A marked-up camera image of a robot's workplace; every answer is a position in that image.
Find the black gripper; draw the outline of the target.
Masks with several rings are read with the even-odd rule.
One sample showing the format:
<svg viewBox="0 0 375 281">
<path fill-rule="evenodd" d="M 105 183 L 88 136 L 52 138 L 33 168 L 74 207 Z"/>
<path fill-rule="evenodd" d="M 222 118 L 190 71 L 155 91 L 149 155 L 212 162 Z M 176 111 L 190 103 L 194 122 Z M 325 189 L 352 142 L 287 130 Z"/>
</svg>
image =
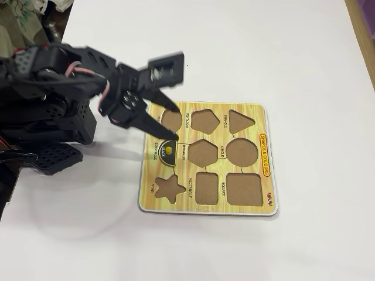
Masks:
<svg viewBox="0 0 375 281">
<path fill-rule="evenodd" d="M 79 48 L 78 52 L 82 68 L 104 76 L 104 84 L 108 86 L 98 103 L 98 111 L 102 116 L 107 116 L 112 124 L 125 129 L 133 127 L 159 139 L 179 140 L 176 133 L 146 112 L 144 100 L 172 112 L 180 112 L 180 109 L 160 89 L 140 85 L 140 71 L 118 64 L 116 59 L 90 47 Z"/>
</svg>

